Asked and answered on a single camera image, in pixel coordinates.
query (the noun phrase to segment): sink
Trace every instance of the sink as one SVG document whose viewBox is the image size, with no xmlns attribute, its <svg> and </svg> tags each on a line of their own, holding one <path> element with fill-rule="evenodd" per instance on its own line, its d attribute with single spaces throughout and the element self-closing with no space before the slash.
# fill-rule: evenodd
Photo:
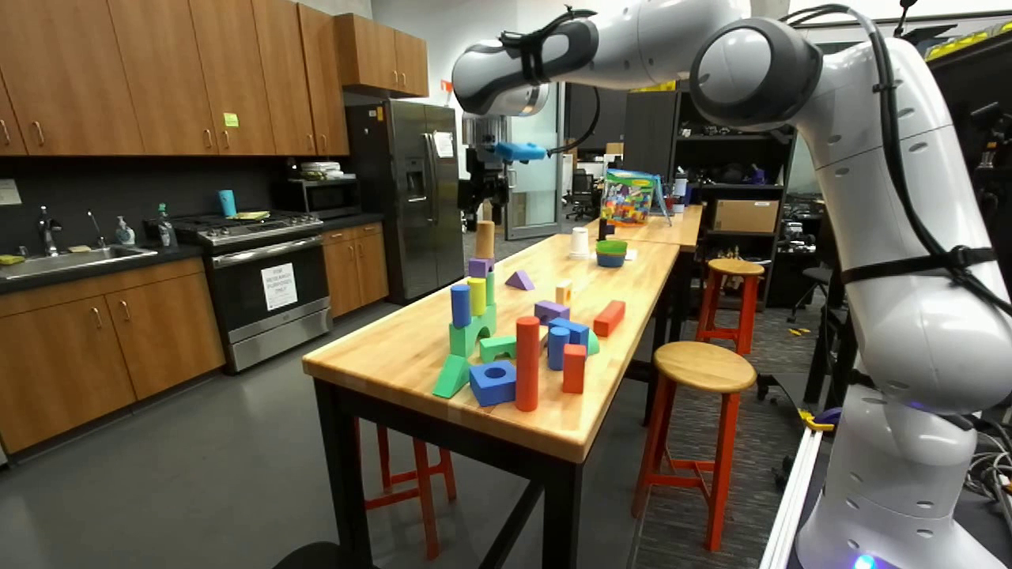
<svg viewBox="0 0 1012 569">
<path fill-rule="evenodd" d="M 59 253 L 59 256 L 24 256 L 24 263 L 0 267 L 0 280 L 82 271 L 93 265 L 118 265 L 118 263 L 145 260 L 145 256 L 158 256 L 158 248 L 85 248 L 85 253 Z"/>
</svg>

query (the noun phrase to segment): backsplash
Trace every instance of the backsplash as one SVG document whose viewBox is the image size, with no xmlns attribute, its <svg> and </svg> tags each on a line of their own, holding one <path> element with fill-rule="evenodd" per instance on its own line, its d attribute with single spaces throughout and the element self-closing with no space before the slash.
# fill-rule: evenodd
<svg viewBox="0 0 1012 569">
<path fill-rule="evenodd" d="M 20 245 L 27 245 L 27 253 L 42 253 L 42 234 L 38 234 L 38 204 L 46 204 L 50 218 L 59 224 L 57 245 L 76 245 L 76 243 L 97 243 L 97 229 L 89 220 L 89 213 L 96 213 L 104 239 L 114 234 L 118 216 L 124 216 L 142 243 L 142 220 L 158 218 L 158 201 L 168 204 L 171 216 L 219 216 L 219 188 L 234 188 L 237 207 L 269 207 L 269 185 L 276 179 L 285 179 L 287 164 L 269 161 L 257 167 L 190 167 L 190 169 L 165 169 L 152 167 L 152 174 L 135 174 L 140 167 L 129 167 L 129 174 L 114 169 L 82 169 L 72 174 L 72 167 L 59 167 L 59 174 L 3 174 L 20 184 L 22 204 L 0 204 L 0 253 L 20 253 Z"/>
</svg>

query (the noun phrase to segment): oven door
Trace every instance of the oven door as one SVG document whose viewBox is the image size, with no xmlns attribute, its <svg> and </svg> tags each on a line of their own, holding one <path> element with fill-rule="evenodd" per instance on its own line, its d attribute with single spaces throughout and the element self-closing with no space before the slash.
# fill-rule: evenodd
<svg viewBox="0 0 1012 569">
<path fill-rule="evenodd" d="M 234 371 L 328 331 L 321 234 L 212 253 L 210 285 Z"/>
</svg>

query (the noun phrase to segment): microwave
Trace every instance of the microwave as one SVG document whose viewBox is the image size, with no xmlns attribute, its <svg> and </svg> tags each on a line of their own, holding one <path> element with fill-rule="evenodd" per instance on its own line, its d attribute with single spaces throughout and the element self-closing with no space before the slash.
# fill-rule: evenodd
<svg viewBox="0 0 1012 569">
<path fill-rule="evenodd" d="M 321 218 L 356 216 L 356 179 L 285 179 L 273 185 L 273 207 L 277 213 L 315 213 Z"/>
</svg>

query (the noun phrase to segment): red stool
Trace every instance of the red stool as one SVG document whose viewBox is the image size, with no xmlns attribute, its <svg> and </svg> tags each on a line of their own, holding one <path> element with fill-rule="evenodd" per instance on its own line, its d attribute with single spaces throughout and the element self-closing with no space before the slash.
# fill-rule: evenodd
<svg viewBox="0 0 1012 569">
<path fill-rule="evenodd" d="M 699 305 L 699 342 L 730 342 L 736 354 L 750 357 L 752 354 L 752 331 L 755 331 L 755 311 L 759 311 L 759 280 L 763 280 L 763 265 L 745 263 L 745 260 L 711 260 L 708 263 L 708 277 L 701 289 L 701 305 Z M 741 305 L 736 305 L 736 326 L 735 328 L 719 328 L 719 305 L 720 305 L 720 289 L 726 277 L 741 277 Z"/>
<path fill-rule="evenodd" d="M 428 553 L 428 560 L 441 556 L 435 508 L 432 508 L 432 483 L 429 483 L 429 477 L 443 474 L 447 501 L 454 501 L 451 455 L 441 446 L 441 460 L 429 465 L 428 442 L 423 439 L 411 439 L 411 446 L 413 446 L 413 472 L 392 474 L 386 425 L 376 425 L 376 442 L 380 442 L 380 483 L 382 483 L 382 491 L 366 498 L 366 508 L 416 498 L 422 501 L 422 523 L 423 523 L 423 553 Z"/>
<path fill-rule="evenodd" d="M 705 550 L 720 550 L 730 474 L 735 474 L 735 434 L 741 414 L 741 393 L 755 382 L 745 357 L 705 342 L 666 342 L 656 350 L 658 393 L 649 416 L 632 516 L 641 516 L 644 492 L 656 487 L 699 487 L 708 498 Z M 666 455 L 666 422 L 676 384 L 694 384 L 720 394 L 719 455 L 711 460 L 673 460 Z"/>
</svg>

